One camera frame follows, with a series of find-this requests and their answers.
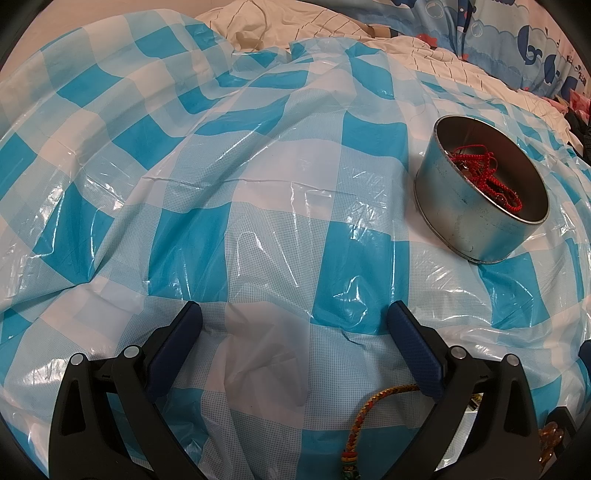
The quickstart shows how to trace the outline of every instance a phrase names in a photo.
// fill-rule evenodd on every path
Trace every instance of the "clamp jaw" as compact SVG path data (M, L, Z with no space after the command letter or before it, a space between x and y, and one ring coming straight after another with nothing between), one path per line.
M382 480L539 478L538 427L519 359L480 360L461 346L448 347L401 301L390 306L387 324L421 392L436 403ZM474 394L483 394L482 402L457 462L435 471Z
M115 358L70 358L51 422L49 475L55 480L207 480L154 405L166 395L201 332L188 302L171 325ZM153 471L133 463L115 425L107 393L119 395L129 425Z

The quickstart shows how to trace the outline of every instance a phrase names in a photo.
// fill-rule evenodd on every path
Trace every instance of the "red string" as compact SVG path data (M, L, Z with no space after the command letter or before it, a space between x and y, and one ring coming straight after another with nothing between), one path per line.
M484 153L460 153L466 148L479 148L484 150ZM504 209L517 213L523 208L519 196L494 176L498 162L494 153L489 152L484 145L458 147L450 154L450 158L468 180Z

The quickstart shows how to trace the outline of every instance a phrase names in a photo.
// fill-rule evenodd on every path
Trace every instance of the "plastic sheet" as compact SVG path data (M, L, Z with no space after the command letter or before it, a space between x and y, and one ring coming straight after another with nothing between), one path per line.
M0 413L43 468L69 357L142 343L186 300L204 330L158 406L212 479L338 478L359 406L412 381L382 318L399 299L449 344L519 355L541 421L584 408L589 168L534 115L383 51L290 50L238 53L148 11L76 30L0 84ZM414 206L450 113L505 131L549 190L548 221L498 265L455 256ZM367 479L431 407L380 403L359 444Z

